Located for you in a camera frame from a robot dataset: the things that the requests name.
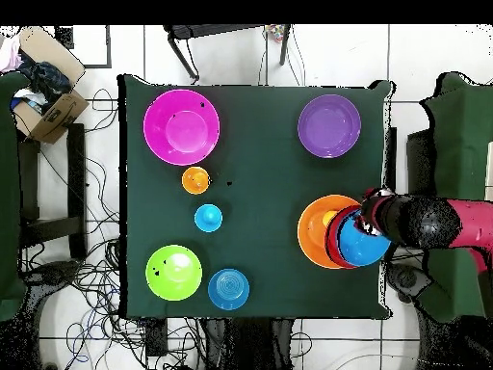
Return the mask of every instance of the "green bowl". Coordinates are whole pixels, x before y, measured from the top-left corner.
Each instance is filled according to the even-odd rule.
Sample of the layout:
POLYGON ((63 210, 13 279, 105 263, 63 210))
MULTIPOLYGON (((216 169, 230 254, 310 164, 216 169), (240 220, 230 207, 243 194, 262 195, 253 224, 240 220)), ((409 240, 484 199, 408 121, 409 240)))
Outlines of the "green bowl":
POLYGON ((155 251, 145 267, 150 290, 167 301, 189 298, 200 285, 202 267, 196 255, 182 246, 165 246, 155 251))

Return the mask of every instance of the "floor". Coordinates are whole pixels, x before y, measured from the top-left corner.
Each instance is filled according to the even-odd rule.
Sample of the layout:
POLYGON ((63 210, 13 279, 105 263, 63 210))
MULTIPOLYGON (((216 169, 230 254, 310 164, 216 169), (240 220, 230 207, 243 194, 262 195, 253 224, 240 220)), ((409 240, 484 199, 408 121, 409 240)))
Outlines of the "floor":
MULTIPOLYGON (((398 129, 397 192, 405 193, 406 135, 428 128, 428 118, 418 101, 432 95, 438 75, 458 70, 476 82, 486 83, 493 77, 492 28, 487 25, 296 25, 296 40, 305 66, 306 86, 335 85, 367 87, 375 80, 389 79, 397 90, 391 105, 391 123, 398 129)), ((75 26, 74 54, 89 67, 75 90, 93 108, 88 108, 77 121, 86 128, 95 127, 116 108, 119 73, 137 75, 154 84, 189 85, 185 69, 171 51, 162 26, 110 26, 111 50, 106 44, 104 26, 75 26), (106 89, 107 92, 96 92, 106 89)), ((280 44, 269 41, 269 85, 295 86, 296 74, 301 80, 301 61, 295 36, 289 41, 293 66, 280 66, 280 44)), ((186 44, 179 44, 188 58, 186 44)), ((212 36, 190 41, 195 65, 200 74, 199 85, 250 84, 259 82, 259 68, 265 42, 262 29, 212 36)), ((260 83, 265 83, 265 62, 260 83)), ((107 185, 104 200, 118 210, 118 123, 94 131, 87 136, 87 156, 104 165, 107 185)), ((55 145, 42 147, 46 157, 62 175, 66 175, 65 138, 55 145)), ((66 216, 66 186, 54 174, 46 160, 40 159, 39 203, 42 218, 66 216)), ((88 162, 88 168, 102 179, 102 170, 88 162)), ((106 215, 97 198, 97 182, 88 173, 88 203, 91 220, 88 231, 106 215)), ((105 222, 106 237, 118 237, 118 224, 105 222)), ((101 240, 99 232, 89 235, 90 247, 101 240)), ((102 251, 92 258, 97 261, 102 251)), ((49 242, 39 257, 42 261, 68 258, 67 240, 49 242)), ((347 319, 306 319, 295 322, 297 335, 292 341, 295 370, 413 370, 419 348, 416 313, 412 306, 402 304, 395 292, 386 288, 385 303, 392 317, 385 321, 347 319)), ((40 346, 44 362, 55 362, 63 369, 72 359, 68 346, 76 343, 78 329, 74 322, 87 318, 89 306, 83 295, 73 288, 50 297, 42 313, 40 346)), ((183 320, 169 322, 169 330, 183 325, 183 320)), ((169 337, 171 348, 181 348, 185 330, 169 337)), ((93 370, 91 360, 106 352, 106 362, 97 370, 144 370, 131 351, 112 346, 108 338, 92 334, 82 361, 75 361, 70 370, 93 370)), ((167 359, 161 359, 159 365, 167 359)), ((196 354, 190 351, 187 360, 195 365, 196 354)), ((149 360, 154 367, 155 359, 149 360)))

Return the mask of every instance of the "orange bowl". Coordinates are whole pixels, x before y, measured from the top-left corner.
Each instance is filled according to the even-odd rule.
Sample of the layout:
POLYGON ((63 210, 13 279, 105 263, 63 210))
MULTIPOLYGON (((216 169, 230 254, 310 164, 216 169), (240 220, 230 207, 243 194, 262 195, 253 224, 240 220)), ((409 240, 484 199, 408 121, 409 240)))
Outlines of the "orange bowl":
POLYGON ((181 178, 183 188, 193 195, 204 193, 209 187, 209 183, 209 174, 199 166, 192 166, 186 169, 181 178))
POLYGON ((358 204, 346 196, 330 195, 316 199, 304 209, 298 221, 298 242, 310 261, 324 268, 342 268, 325 251, 326 223, 333 216, 333 213, 327 213, 358 204))

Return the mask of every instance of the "cardboard box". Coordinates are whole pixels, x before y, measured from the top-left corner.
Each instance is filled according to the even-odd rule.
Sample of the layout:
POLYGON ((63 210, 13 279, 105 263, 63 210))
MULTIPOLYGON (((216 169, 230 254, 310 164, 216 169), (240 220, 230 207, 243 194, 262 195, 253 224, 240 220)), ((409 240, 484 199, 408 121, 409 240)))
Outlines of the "cardboard box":
POLYGON ((73 90, 77 81, 84 75, 84 66, 41 27, 22 29, 20 48, 36 63, 46 61, 55 66, 68 78, 72 86, 71 93, 62 94, 44 116, 24 101, 13 108, 22 118, 16 118, 17 129, 37 141, 54 144, 89 105, 88 101, 73 90))

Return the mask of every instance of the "blue bowl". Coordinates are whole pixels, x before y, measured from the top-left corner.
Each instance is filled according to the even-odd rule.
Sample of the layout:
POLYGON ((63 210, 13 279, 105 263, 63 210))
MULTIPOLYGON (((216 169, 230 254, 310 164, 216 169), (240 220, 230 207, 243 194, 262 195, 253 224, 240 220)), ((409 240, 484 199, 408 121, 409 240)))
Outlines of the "blue bowl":
POLYGON ((249 292, 247 278, 240 271, 232 268, 220 270, 209 281, 209 298, 215 306, 223 310, 233 310, 243 306, 249 292))
POLYGON ((214 204, 203 204, 195 212, 195 224, 202 231, 216 231, 221 223, 222 213, 214 204))
POLYGON ((360 231, 354 225, 354 219, 360 210, 350 213, 343 221, 339 233, 339 250, 343 258, 356 267, 364 267, 379 261, 390 246, 383 235, 370 235, 360 231))

